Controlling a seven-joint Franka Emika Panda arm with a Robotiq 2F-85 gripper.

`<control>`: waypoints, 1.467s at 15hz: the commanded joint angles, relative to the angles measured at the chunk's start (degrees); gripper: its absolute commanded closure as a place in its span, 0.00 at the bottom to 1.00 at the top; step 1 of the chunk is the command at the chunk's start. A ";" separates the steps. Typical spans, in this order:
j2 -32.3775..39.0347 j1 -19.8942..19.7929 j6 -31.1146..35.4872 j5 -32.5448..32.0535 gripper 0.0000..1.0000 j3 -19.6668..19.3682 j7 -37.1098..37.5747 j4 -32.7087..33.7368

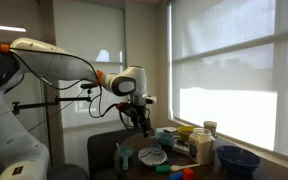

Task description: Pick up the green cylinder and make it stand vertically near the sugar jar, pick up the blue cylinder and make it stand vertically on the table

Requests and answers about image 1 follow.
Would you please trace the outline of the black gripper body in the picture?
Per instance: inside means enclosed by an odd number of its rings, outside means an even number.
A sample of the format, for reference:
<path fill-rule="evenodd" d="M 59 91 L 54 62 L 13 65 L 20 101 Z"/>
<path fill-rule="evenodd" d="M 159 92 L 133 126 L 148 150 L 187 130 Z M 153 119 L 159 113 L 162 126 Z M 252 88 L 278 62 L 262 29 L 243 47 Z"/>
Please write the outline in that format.
<path fill-rule="evenodd" d="M 138 127 L 141 127 L 141 123 L 146 119 L 149 118 L 146 116 L 146 112 L 148 109 L 145 105 L 139 106 L 134 105 L 128 102 L 122 102 L 119 104 L 119 117 L 121 122 L 123 123 L 124 127 L 129 131 L 134 131 Z M 130 118 L 132 125 L 127 124 L 124 121 L 123 116 L 127 116 Z"/>

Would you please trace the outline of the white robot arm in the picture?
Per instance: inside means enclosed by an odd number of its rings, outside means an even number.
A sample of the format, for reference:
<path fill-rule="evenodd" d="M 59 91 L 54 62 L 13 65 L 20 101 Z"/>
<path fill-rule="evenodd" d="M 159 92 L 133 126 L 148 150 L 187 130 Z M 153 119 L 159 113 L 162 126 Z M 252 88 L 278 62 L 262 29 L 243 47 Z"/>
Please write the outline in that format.
<path fill-rule="evenodd" d="M 27 73 L 42 81 L 88 81 L 116 96 L 128 96 L 130 101 L 118 104 L 117 109 L 144 133 L 150 129 L 146 106 L 154 104 L 156 98 L 147 94 L 142 67 L 130 66 L 120 74 L 104 73 L 61 48 L 18 38 L 9 45 L 0 45 L 0 180 L 47 180 L 48 148 L 23 127 L 3 99 Z"/>

